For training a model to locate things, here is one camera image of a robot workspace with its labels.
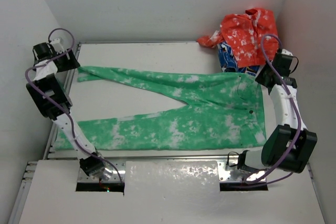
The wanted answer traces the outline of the green tie-dye trousers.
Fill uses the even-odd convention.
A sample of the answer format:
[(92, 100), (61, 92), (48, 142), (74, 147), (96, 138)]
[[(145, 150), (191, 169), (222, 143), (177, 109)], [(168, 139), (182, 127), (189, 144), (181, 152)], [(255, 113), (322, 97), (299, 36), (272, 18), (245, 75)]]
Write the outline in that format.
[(266, 142), (262, 89), (248, 74), (82, 66), (77, 80), (116, 82), (184, 103), (151, 114), (80, 121), (85, 137), (99, 150), (200, 151), (260, 147)]

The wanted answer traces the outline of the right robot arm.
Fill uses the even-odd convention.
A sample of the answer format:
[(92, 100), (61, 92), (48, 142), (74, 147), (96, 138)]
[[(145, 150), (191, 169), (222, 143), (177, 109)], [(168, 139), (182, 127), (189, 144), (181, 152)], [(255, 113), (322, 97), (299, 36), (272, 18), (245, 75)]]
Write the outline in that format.
[(268, 64), (256, 77), (256, 82), (268, 90), (274, 105), (277, 126), (261, 150), (245, 150), (239, 154), (238, 170), (252, 173), (271, 168), (280, 160), (292, 141), (296, 141), (293, 148), (277, 168), (286, 172), (301, 173), (306, 166), (318, 138), (316, 133), (308, 131), (302, 118), (297, 117), (297, 83), (290, 77), (290, 65), (294, 58), (291, 52), (279, 49), (271, 63), (287, 85), (290, 94)]

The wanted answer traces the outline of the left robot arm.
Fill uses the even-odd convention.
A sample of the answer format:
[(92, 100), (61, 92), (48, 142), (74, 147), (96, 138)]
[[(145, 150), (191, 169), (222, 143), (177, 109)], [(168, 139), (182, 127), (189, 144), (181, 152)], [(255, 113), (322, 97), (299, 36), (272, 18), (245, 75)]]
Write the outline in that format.
[(106, 163), (85, 137), (71, 116), (72, 102), (56, 78), (59, 72), (80, 67), (72, 49), (65, 49), (61, 39), (33, 47), (34, 65), (25, 73), (26, 88), (43, 117), (52, 120), (64, 133), (77, 153), (81, 170), (91, 178), (106, 178)]

